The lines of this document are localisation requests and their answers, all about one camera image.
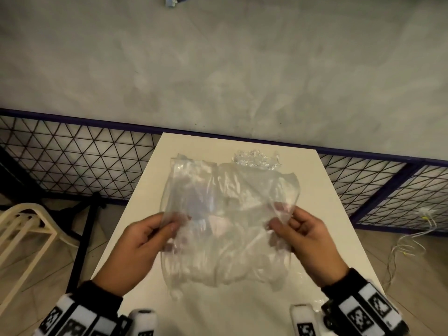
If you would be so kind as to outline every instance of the clear plastic bag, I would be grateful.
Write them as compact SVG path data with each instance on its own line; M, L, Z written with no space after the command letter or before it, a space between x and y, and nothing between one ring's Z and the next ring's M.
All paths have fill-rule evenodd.
M173 214L189 216L161 256L162 273L173 298L182 285L199 282L210 287L240 280L269 283L274 290L288 275L290 250L267 223L286 223L300 186L295 174L281 174L278 158L257 151L235 155L233 163L217 165L178 155L171 160L160 209L163 223Z

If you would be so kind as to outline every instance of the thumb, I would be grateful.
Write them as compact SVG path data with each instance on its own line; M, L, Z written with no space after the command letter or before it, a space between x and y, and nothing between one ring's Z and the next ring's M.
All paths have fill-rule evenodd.
M161 251L170 238L176 235L177 230L181 225L179 223L170 223L161 228L149 241L146 243L147 248L155 251Z
M306 243L305 236L299 234L288 224L283 224L278 218L273 218L269 222L269 227L280 237L282 237L289 245L291 245L296 251L300 251L303 248L303 244Z

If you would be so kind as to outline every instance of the white tabletop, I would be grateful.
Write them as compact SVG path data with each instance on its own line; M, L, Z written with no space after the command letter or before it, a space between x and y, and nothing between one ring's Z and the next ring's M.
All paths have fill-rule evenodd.
M159 211L160 199L170 172L170 158L178 153L215 163L231 161L238 150L279 153L280 172L294 172L301 185L298 205L321 218L350 267L379 286L325 168L315 150L251 142L164 133L143 172L121 219L101 257L95 273L104 264L121 233L130 223ZM291 270L279 292L262 283L239 282L219 288L191 284L179 301L168 293L160 256L148 276L125 295L120 314L136 308L154 309L159 335L292 335L289 306L311 303L319 308L326 300L299 261L292 257Z

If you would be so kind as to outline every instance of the black sleeve cuff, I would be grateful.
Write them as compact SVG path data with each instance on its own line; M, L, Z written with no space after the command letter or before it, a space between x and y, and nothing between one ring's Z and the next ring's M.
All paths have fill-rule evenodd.
M71 295L71 299L97 315L112 321L117 319L117 311L123 301L122 297L98 287L91 280L82 283Z
M325 286L322 288L322 292L334 301L344 300L354 293L359 292L365 285L367 281L361 276L358 271L350 268L347 275L334 283L333 285Z

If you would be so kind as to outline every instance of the hand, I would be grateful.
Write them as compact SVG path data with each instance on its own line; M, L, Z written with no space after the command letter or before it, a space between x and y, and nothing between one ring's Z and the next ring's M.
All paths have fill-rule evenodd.
M338 282L349 271L323 221L305 210L294 206L287 225L273 218L269 227L293 247L294 254L318 287Z
M96 285L123 296L145 278L159 251L176 235L180 226L179 221L171 221L157 231L163 214L154 214L126 227L109 258L93 278Z

